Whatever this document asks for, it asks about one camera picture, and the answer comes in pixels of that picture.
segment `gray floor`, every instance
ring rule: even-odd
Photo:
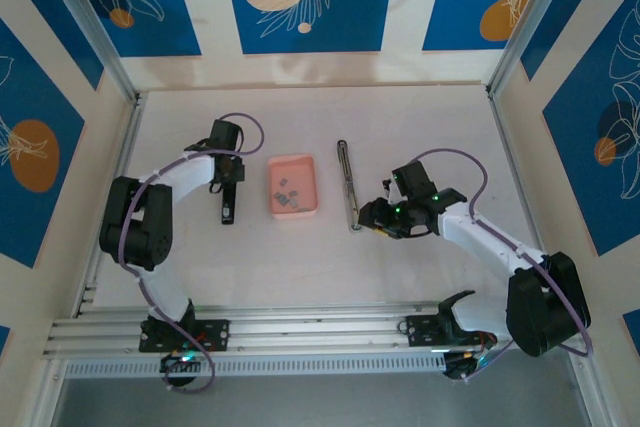
[[[221,378],[204,394],[160,380],[66,381],[56,427],[589,425],[566,354],[509,353],[468,385],[441,374]]]

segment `white wall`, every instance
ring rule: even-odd
[[[480,82],[501,49],[423,52],[435,0],[389,0],[379,53],[243,55],[231,0],[185,0],[201,57],[124,58],[141,90]]]
[[[622,314],[640,307],[640,237],[597,256],[542,116],[622,1],[583,0],[533,80],[529,82],[518,65],[497,100],[545,247],[562,250],[575,261],[592,315],[589,332],[600,365],[630,425],[637,425],[640,357]]]
[[[106,74],[91,88],[30,0],[0,0],[0,18],[85,120],[35,267],[0,254],[0,325],[11,328],[0,359],[0,424],[11,426],[52,319],[70,313],[131,107]]]

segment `robotic arm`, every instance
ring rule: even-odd
[[[576,334],[576,322],[558,293],[531,262],[549,274],[583,325],[589,326],[580,279],[568,256],[562,252],[549,256],[529,247],[473,212],[459,192],[438,191],[419,161],[394,170],[383,185],[388,198],[366,204],[360,211],[361,225],[394,239],[441,235],[480,260],[508,286],[502,297],[465,291],[444,301],[432,325],[446,334],[448,342],[455,344],[472,338],[475,332],[488,332],[511,337],[527,354],[539,356]]]
[[[186,151],[219,149],[235,151],[242,130],[236,124],[216,120],[208,138],[188,146]],[[132,199],[140,186],[151,176],[140,179],[118,177],[111,185],[100,229],[100,248],[119,262],[118,245],[123,224]],[[138,274],[155,306],[184,330],[202,334],[202,325],[195,319],[193,305],[181,288],[171,262],[165,262],[173,241],[173,207],[197,187],[220,185],[223,192],[222,224],[234,222],[236,184],[244,180],[244,165],[239,156],[227,154],[203,155],[169,170],[147,187],[131,220],[125,237],[124,258]],[[171,352],[184,344],[177,333],[155,308],[149,309],[149,319],[142,324],[141,351]]]

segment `pink tray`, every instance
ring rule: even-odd
[[[309,154],[280,155],[271,157],[269,169],[269,210],[276,219],[301,219],[312,217],[318,211],[318,189],[316,188],[316,168],[313,157]],[[286,195],[291,202],[281,205],[274,196],[277,193]]]

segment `orange circle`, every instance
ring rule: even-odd
[[[607,167],[616,158],[616,143],[609,137],[603,137],[596,142],[594,154],[598,163]]]
[[[529,0],[498,0],[489,7],[480,21],[480,35],[486,40],[508,40]]]
[[[31,192],[49,190],[60,167],[60,147],[56,134],[39,120],[23,120],[9,135],[13,150],[9,159],[16,180]]]
[[[123,9],[113,9],[109,12],[109,18],[111,22],[116,24],[116,26],[121,29],[128,29],[129,27],[133,27],[133,15]]]

